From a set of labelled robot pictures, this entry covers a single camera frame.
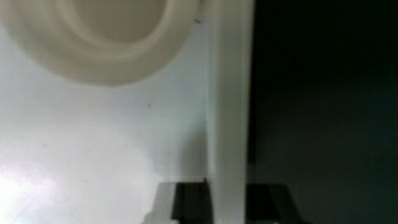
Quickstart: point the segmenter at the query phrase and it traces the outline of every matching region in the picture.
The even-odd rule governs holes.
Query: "white wall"
[[[146,80],[52,74],[0,29],[0,223],[143,223],[159,183],[205,176],[205,38]]]

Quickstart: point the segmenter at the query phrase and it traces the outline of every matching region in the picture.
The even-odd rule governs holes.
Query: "white panel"
[[[217,224],[246,223],[253,0],[209,1],[209,175]]]

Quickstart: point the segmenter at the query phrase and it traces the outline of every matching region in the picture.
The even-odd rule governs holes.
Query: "dark background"
[[[397,224],[398,1],[257,4],[249,182],[315,224]]]

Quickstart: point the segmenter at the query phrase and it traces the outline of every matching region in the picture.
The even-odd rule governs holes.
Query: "white surface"
[[[4,0],[0,16],[26,51],[54,73],[81,82],[122,85],[143,80],[171,61],[198,3]]]
[[[164,70],[91,86],[49,72],[0,29],[2,224],[155,224],[161,182],[205,176],[205,53],[196,25]]]
[[[253,0],[209,1],[209,176],[216,223],[246,223]]]

